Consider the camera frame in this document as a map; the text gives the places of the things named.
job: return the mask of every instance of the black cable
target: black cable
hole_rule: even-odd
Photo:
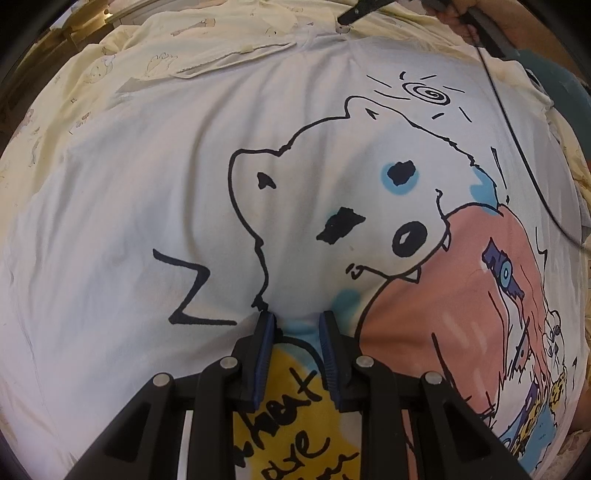
[[[456,9],[456,12],[458,13],[458,16],[460,17],[459,11],[457,10],[455,3],[452,2],[452,5]],[[486,72],[486,76],[488,77],[488,81],[491,84],[492,91],[495,94],[496,101],[499,104],[501,112],[503,113],[503,117],[505,119],[505,123],[507,125],[507,128],[509,129],[509,132],[511,133],[511,137],[513,138],[513,142],[515,143],[515,146],[517,147],[517,150],[519,152],[519,156],[521,156],[521,160],[523,162],[523,165],[525,166],[525,169],[527,170],[528,175],[530,176],[530,179],[531,179],[532,184],[534,185],[535,191],[538,194],[538,197],[540,198],[542,205],[544,206],[544,210],[546,210],[550,219],[552,220],[552,223],[554,225],[556,225],[556,228],[560,231],[560,233],[574,247],[578,248],[582,252],[585,252],[585,253],[591,255],[591,249],[587,248],[586,246],[581,244],[581,242],[579,242],[575,237],[573,237],[570,233],[568,233],[564,229],[564,227],[562,225],[560,225],[560,223],[558,222],[558,220],[557,220],[556,216],[554,215],[554,213],[552,212],[552,210],[550,210],[550,207],[549,207],[548,203],[546,202],[546,199],[544,198],[544,195],[542,194],[542,192],[540,190],[538,182],[536,181],[536,179],[534,177],[534,173],[531,171],[530,164],[527,161],[527,158],[525,157],[523,149],[521,148],[521,144],[519,143],[519,139],[517,138],[517,135],[515,134],[515,130],[513,130],[513,126],[511,125],[511,121],[509,120],[509,115],[507,115],[507,111],[505,110],[505,106],[503,105],[503,102],[501,101],[501,97],[499,96],[499,92],[496,89],[495,82],[494,82],[492,75],[491,75],[491,71],[489,70],[488,65],[486,65],[486,61],[484,59],[484,56],[482,55],[482,52],[480,51],[480,48],[478,48],[478,46],[477,46],[478,39],[476,38],[476,35],[474,34],[474,32],[470,28],[468,28],[467,30],[470,33],[470,36],[472,37],[472,41],[474,43],[474,48],[476,49],[476,52],[478,53],[478,57],[480,58],[480,61],[482,62],[482,66],[484,67],[484,70]]]

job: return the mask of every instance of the bear face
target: bear face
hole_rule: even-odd
[[[162,52],[160,55],[155,55],[148,62],[144,75],[146,77],[155,77],[166,73],[170,64],[177,58],[176,55],[170,55],[166,52]]]
[[[280,315],[321,311],[343,288],[418,281],[449,246],[451,213],[498,205],[494,182],[449,138],[368,98],[344,110],[277,150],[230,159],[230,198],[265,272],[258,300]]]
[[[90,72],[86,75],[85,82],[86,83],[96,83],[106,75],[108,75],[111,70],[113,70],[113,59],[115,55],[111,55],[109,57],[99,59],[96,64],[90,69]]]

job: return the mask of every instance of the pink cartoon character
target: pink cartoon character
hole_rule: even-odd
[[[394,280],[373,302],[361,348],[403,374],[441,372],[531,473],[564,414],[560,315],[507,207],[466,206],[449,225],[420,282]]]

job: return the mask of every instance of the white t-shirt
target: white t-shirt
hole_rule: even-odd
[[[62,477],[152,375],[201,371],[269,308],[284,342],[262,410],[236,416],[239,477],[353,480],[359,417],[318,374],[332,309],[392,370],[440,371],[541,475],[584,381],[583,258],[483,68],[312,28],[283,47],[123,88],[17,217],[0,267],[11,446],[34,480]],[[498,88],[580,237],[548,124]],[[304,435],[321,453],[289,460]]]

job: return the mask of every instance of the bear nose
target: bear nose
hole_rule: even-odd
[[[408,222],[392,239],[392,251],[402,258],[412,257],[427,240],[427,228],[421,222]]]

